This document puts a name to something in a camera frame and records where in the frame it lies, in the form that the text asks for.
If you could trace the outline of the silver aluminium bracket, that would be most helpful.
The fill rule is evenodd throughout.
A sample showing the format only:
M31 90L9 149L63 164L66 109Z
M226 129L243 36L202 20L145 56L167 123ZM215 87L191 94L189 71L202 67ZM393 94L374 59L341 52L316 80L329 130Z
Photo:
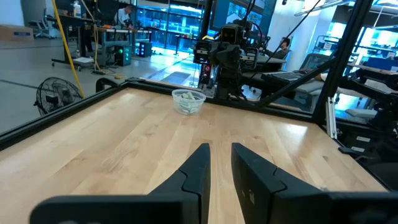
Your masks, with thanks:
M335 101L333 97L328 97L325 105L326 110L326 130L329 137L337 139Z

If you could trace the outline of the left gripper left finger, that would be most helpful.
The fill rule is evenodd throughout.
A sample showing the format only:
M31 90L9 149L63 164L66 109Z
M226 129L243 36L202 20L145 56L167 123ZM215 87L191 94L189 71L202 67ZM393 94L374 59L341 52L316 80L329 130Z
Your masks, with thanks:
M201 144L147 195L70 195L48 198L30 213L30 224L207 224L210 146Z

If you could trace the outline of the office chair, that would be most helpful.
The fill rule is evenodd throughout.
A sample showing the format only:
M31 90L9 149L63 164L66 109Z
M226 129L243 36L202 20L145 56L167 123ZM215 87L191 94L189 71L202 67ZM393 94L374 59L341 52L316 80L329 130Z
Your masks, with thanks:
M44 8L42 17L40 21L30 21L29 25L34 30L34 38L45 37L48 39L52 39L52 36L49 34L49 24L47 22L47 9Z

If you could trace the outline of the cardboard box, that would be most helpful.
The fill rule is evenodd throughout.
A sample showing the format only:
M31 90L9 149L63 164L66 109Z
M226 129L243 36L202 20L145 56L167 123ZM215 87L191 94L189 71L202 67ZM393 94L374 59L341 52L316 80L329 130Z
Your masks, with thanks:
M34 40L34 34L30 27L0 25L0 40L13 42L31 41Z

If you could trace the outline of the person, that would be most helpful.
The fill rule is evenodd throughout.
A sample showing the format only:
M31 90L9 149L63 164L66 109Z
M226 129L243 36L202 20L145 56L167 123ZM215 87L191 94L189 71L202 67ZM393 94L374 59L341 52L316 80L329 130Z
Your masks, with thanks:
M121 27L125 27L127 29L133 29L132 21L131 21L131 12L133 7L131 5L127 5L124 8L118 9L117 13L114 16L115 24Z
M280 41L279 48L276 51L270 51L263 49L261 54L266 55L271 58L285 59L289 52L289 45L291 40L289 38L283 37Z

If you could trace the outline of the black floor fan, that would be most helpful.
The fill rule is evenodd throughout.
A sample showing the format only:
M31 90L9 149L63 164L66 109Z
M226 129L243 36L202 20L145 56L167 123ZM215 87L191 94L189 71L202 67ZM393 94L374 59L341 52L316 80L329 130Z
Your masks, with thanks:
M83 96L73 83L50 77L38 86L34 106L37 107L40 115L44 116L82 99Z

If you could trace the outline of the black laptop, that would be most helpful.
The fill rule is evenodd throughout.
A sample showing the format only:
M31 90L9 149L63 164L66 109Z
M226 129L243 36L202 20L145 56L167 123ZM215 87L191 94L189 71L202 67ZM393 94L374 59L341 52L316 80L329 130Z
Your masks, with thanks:
M300 67L300 71L311 72L321 64L329 61L330 58L330 56L322 54L308 54Z

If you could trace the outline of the grey floor mat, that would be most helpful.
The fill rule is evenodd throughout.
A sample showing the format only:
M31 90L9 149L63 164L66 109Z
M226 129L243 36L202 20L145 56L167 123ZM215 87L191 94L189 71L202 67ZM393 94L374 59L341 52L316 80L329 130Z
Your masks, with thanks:
M189 73L173 72L167 77L163 78L161 81L175 85L183 85L185 83L185 80L189 77L190 77Z

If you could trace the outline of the black keyboard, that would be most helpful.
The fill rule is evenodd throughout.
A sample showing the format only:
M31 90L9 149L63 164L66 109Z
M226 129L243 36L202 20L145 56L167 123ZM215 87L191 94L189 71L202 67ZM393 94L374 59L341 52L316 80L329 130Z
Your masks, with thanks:
M267 72L261 75L264 81L278 83L279 85L287 85L304 76L300 72Z

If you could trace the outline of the black work table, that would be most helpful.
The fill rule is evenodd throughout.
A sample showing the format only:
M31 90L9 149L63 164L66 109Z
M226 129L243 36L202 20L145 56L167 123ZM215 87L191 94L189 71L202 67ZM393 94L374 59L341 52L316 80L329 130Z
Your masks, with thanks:
M60 15L60 21L63 26L63 30L66 31L70 26L77 28L85 28L85 26L93 25L93 21L85 18L73 17L73 16L65 16ZM135 46L136 46L136 35L137 34L145 34L147 35L147 39L139 39L141 42L150 42L152 38L152 31L149 30L131 30L131 29L116 29L116 28L108 28L108 27L97 27L98 36L100 38L101 48L97 52L97 63L100 67L105 67L110 65L111 57L115 55L115 46L131 46L132 47L132 56L135 55ZM67 58L67 51L64 44L64 60L52 59L52 65L55 62L69 64L69 60Z

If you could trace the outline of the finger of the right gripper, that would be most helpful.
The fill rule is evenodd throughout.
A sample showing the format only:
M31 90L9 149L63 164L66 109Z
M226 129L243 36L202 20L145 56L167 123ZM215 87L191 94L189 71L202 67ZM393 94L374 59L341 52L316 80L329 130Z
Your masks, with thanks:
M211 46L208 51L208 62L226 68L224 52L227 48L227 46Z
M236 70L240 66L241 49L239 46L231 46L227 53L226 66L229 69Z

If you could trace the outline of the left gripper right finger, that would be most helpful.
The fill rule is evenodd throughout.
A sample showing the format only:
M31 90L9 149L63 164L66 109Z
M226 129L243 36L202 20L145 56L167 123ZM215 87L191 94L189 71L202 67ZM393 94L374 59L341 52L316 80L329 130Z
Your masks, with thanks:
M320 190L240 143L231 168L246 224L398 224L396 192Z

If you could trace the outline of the computer with green lights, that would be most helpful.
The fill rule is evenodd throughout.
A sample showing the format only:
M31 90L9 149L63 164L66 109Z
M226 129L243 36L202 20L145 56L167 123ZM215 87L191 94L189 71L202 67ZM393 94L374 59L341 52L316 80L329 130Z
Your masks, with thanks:
M116 65L125 67L131 64L132 47L131 46L115 46L114 62Z

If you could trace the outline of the clear plastic cup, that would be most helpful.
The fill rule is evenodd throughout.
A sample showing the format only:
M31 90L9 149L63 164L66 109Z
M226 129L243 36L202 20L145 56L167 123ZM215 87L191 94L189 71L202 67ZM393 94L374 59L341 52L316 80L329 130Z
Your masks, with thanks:
M206 96L198 91L177 89L172 91L174 108L184 115L195 115L201 110Z

